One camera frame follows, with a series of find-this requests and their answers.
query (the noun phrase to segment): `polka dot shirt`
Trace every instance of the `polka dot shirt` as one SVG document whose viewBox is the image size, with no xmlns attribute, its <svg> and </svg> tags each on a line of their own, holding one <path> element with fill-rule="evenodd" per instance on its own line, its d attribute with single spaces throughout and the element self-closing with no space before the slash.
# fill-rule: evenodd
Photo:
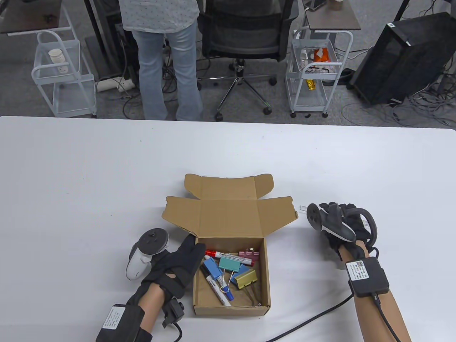
<svg viewBox="0 0 456 342">
<path fill-rule="evenodd" d="M 119 0 L 125 30 L 173 33 L 194 23 L 197 0 Z"/>
</svg>

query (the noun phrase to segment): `black mesh chair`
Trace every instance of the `black mesh chair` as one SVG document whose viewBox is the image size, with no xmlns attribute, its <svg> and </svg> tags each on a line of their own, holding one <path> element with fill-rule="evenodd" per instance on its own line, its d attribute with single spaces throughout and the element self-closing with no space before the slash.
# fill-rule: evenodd
<svg viewBox="0 0 456 342">
<path fill-rule="evenodd" d="M 291 22 L 298 17 L 297 0 L 197 0 L 200 8 L 198 28 L 202 33 L 204 57 L 235 58 L 229 68 L 236 72 L 233 84 L 217 108 L 216 121 L 222 121 L 222 108 L 237 84 L 245 83 L 265 104 L 263 113 L 272 113 L 271 105 L 249 83 L 245 59 L 283 60 L 287 54 Z M 275 85 L 277 77 L 267 75 Z M 225 77 L 209 78 L 213 80 Z"/>
</svg>

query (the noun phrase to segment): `gray carpet floor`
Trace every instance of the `gray carpet floor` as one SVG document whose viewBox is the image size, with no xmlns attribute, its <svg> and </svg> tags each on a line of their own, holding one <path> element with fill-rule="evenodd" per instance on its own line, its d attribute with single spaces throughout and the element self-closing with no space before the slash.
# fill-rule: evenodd
<svg viewBox="0 0 456 342">
<path fill-rule="evenodd" d="M 361 31 L 354 32 L 354 45 L 352 50 L 363 49 L 375 44 L 386 23 L 391 22 L 402 0 L 364 1 L 350 0 L 352 7 L 361 24 Z M 83 1 L 64 0 L 69 15 L 75 25 L 77 35 L 81 42 L 84 37 L 92 36 L 93 30 L 90 24 Z M 431 0 L 415 0 L 411 2 L 405 17 L 415 17 L 422 10 L 429 8 Z M 293 22 L 292 28 L 298 28 L 302 24 L 302 4 L 300 3 L 300 17 Z M 33 59 L 36 48 L 36 36 L 7 36 L 0 35 L 0 115 L 22 116 L 52 116 L 52 112 L 41 97 L 37 87 L 31 79 Z M 346 45 L 344 37 L 338 36 L 336 46 L 343 48 Z M 347 67 L 356 69 L 361 63 L 363 55 L 349 60 Z M 206 76 L 229 75 L 228 64 L 231 60 L 217 59 L 212 61 L 211 68 Z M 206 61 L 198 62 L 205 67 Z M 330 125 L 362 125 L 362 126 L 400 126 L 397 122 L 384 121 L 382 107 L 367 108 L 344 86 L 337 87 L 332 104 L 329 108 L 329 117 L 322 118 L 319 114 L 313 114 L 306 119 L 305 114 L 298 113 L 295 119 L 290 117 L 290 108 L 285 88 L 286 61 L 277 63 L 269 60 L 249 60 L 247 62 L 248 73 L 276 73 L 277 85 L 270 86 L 267 80 L 254 82 L 257 90 L 271 103 L 273 113 L 264 115 L 261 102 L 244 86 L 235 89 L 233 96 L 228 99 L 223 115 L 225 121 L 230 122 L 261 122 L 261 123 L 288 123 L 288 124 L 330 124 Z M 204 103 L 204 119 L 213 121 L 213 116 L 218 103 L 228 90 L 229 81 L 221 81 L 218 86 L 203 82 L 201 90 Z M 100 119 L 125 119 L 122 113 L 124 100 L 119 99 L 117 90 L 109 90 L 97 94 L 97 115 Z M 168 119 L 174 119 L 177 102 L 168 103 L 170 115 Z M 142 107 L 140 98 L 134 99 L 126 106 L 126 113 L 132 119 L 142 119 Z M 411 109 L 401 110 L 406 124 L 414 127 L 446 127 L 433 119 L 427 119 L 415 115 Z"/>
</svg>

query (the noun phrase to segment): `hand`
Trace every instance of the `hand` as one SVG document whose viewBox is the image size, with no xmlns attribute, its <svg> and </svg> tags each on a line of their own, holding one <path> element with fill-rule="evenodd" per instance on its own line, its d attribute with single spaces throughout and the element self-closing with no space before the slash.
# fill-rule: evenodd
<svg viewBox="0 0 456 342">
<path fill-rule="evenodd" d="M 195 237 L 188 235 L 176 252 L 167 250 L 153 257 L 155 263 L 150 273 L 143 279 L 136 293 L 127 304 L 137 305 L 151 283 L 156 283 L 165 292 L 165 303 L 173 297 L 184 296 L 185 288 L 192 282 L 206 252 L 205 244 L 195 244 Z"/>
<path fill-rule="evenodd" d="M 336 203 L 335 202 L 330 202 L 329 204 L 322 203 L 322 204 L 320 204 L 320 207 L 324 211 L 329 212 L 329 206 L 332 204 L 336 204 Z M 339 204 L 339 207 L 341 208 L 343 213 L 346 213 L 348 209 L 356 208 L 356 206 L 354 204 Z M 363 221 L 361 220 L 361 216 L 359 214 L 350 215 L 350 216 L 344 215 L 342 217 L 342 222 L 344 222 L 347 226 L 349 226 L 355 232 L 357 241 L 363 241 L 366 244 L 367 241 L 371 239 L 372 235 L 364 227 Z M 340 257 L 339 248 L 342 245 L 348 247 L 347 248 L 348 250 L 357 249 L 355 246 L 353 246 L 354 243 L 347 243 L 325 231 L 323 231 L 323 233 L 327 237 L 330 247 L 339 255 L 339 257 Z"/>
</svg>

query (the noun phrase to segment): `open cardboard box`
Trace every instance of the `open cardboard box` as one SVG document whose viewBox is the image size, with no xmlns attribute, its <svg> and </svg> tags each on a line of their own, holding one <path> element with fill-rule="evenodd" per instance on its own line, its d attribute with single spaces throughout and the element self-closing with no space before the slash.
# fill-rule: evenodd
<svg viewBox="0 0 456 342">
<path fill-rule="evenodd" d="M 265 236 L 293 222 L 298 215 L 291 197 L 260 199 L 274 187 L 272 175 L 247 178 L 213 178 L 187 174 L 185 188 L 196 197 L 168 196 L 162 217 L 197 237 L 207 249 L 239 253 L 249 248 L 260 252 L 255 263 L 258 281 L 251 286 L 262 306 L 252 306 L 251 299 L 233 284 L 232 306 L 222 306 L 198 270 L 193 280 L 193 308 L 204 316 L 263 316 L 271 307 L 268 255 Z M 225 274 L 228 282 L 231 272 Z"/>
</svg>

